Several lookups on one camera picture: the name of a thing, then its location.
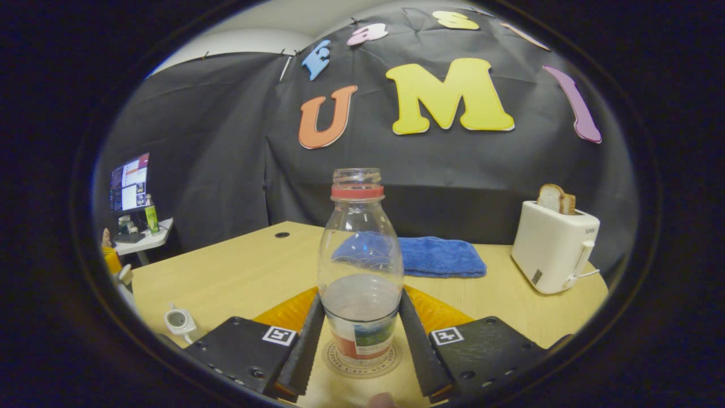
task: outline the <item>computer monitor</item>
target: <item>computer monitor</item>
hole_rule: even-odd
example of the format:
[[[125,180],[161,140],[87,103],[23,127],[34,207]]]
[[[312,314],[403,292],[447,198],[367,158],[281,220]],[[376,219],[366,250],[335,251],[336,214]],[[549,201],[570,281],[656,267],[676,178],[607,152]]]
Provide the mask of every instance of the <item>computer monitor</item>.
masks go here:
[[[111,173],[111,212],[121,216],[146,207],[149,153],[118,166]]]

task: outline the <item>bread slice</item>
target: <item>bread slice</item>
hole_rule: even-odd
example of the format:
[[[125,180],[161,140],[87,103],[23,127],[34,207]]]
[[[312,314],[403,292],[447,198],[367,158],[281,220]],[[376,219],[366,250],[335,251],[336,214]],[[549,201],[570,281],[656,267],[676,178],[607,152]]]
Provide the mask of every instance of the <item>bread slice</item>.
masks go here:
[[[560,214],[574,215],[576,197],[571,194],[566,194],[556,184],[544,184],[539,189],[539,199],[536,200],[536,204]]]

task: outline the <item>black backdrop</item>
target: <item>black backdrop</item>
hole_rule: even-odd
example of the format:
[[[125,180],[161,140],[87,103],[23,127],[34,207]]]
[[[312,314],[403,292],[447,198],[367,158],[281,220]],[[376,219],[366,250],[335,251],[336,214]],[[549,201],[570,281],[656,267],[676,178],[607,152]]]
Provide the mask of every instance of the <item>black backdrop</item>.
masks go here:
[[[436,10],[462,13],[480,28],[446,28],[432,17]],[[115,224],[107,210],[110,170],[146,151],[148,191],[159,217],[174,217],[184,250],[286,220],[324,225],[332,171],[345,167],[382,170],[384,208],[400,236],[511,244],[521,202],[552,182],[600,219],[592,263],[606,275],[626,259],[639,218],[623,127],[586,73],[501,22],[449,7],[369,17],[325,37],[330,63],[314,81],[301,61],[319,41],[297,57],[224,54],[160,71],[142,83],[109,135],[96,172],[96,223]],[[355,29],[372,23],[385,23],[389,34],[346,45]],[[394,134],[397,90],[385,72],[417,63],[443,81],[451,61],[464,57],[491,63],[515,129],[466,130],[461,103],[449,129],[422,108],[431,121],[426,133]],[[567,97],[544,64],[574,78],[601,144],[576,135]],[[357,91],[345,132],[328,147],[305,149],[297,140],[300,106],[325,96],[318,117],[325,129],[331,93],[348,85]]]

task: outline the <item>keyboard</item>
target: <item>keyboard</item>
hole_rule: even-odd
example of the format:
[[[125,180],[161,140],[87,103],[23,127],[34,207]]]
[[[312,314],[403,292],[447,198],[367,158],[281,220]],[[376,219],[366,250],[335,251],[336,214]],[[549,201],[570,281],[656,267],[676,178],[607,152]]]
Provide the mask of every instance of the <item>keyboard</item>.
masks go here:
[[[135,244],[138,241],[146,238],[145,234],[140,232],[131,232],[130,234],[118,234],[113,237],[113,242],[121,242],[124,244]]]

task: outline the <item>plastic bottle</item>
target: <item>plastic bottle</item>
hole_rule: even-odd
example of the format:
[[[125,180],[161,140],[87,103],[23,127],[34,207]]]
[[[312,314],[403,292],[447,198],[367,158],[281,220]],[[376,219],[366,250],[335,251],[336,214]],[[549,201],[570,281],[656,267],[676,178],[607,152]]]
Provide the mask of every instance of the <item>plastic bottle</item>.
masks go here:
[[[338,351],[356,364],[385,359],[402,289],[400,245],[380,181],[377,168],[335,170],[335,210],[320,241],[320,297]]]
[[[146,195],[146,222],[149,223],[149,230],[152,234],[159,231],[159,219],[156,217],[156,206],[151,200],[151,195]]]

